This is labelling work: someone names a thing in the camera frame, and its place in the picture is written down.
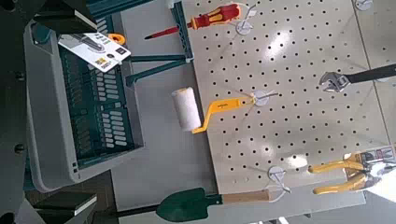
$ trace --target red screwdriver handle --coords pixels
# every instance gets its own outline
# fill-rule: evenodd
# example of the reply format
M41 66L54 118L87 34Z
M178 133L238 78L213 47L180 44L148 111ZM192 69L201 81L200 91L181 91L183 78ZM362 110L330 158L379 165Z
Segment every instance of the red screwdriver handle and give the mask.
M224 7L218 7L214 11L204 14L197 18L191 19L191 27L198 30L216 24L225 24L231 20L238 19L241 15L241 8L237 4L230 4Z

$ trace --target wire cutter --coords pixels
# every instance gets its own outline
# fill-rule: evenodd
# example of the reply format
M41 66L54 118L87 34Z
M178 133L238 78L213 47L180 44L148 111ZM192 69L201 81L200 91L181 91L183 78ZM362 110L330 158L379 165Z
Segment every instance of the wire cutter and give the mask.
M331 161L323 165L312 166L308 171L313 174L328 172L339 168L356 170L352 177L344 184L319 187L314 189L315 194L336 193L346 190L368 189L381 181L382 176L396 167L395 161L375 161L359 163L355 161Z

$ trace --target pegboard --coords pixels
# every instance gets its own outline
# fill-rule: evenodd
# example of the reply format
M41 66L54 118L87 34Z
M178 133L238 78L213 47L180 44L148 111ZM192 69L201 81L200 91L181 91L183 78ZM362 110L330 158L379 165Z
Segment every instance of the pegboard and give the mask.
M226 1L184 4L187 18ZM310 164L341 160L346 153L387 145L372 82L328 93L318 86L326 71L368 69L352 2L262 0L249 20L250 34L231 25L190 30L203 110L212 101L255 90L276 91L263 107L214 115L207 130L220 193L262 189L267 170L287 170L288 187L345 178L342 171L307 172Z
M374 1L366 10L356 9L361 34L371 68L396 63L396 2L392 0ZM396 77L386 82L376 82L379 101L382 106L390 141L396 144Z

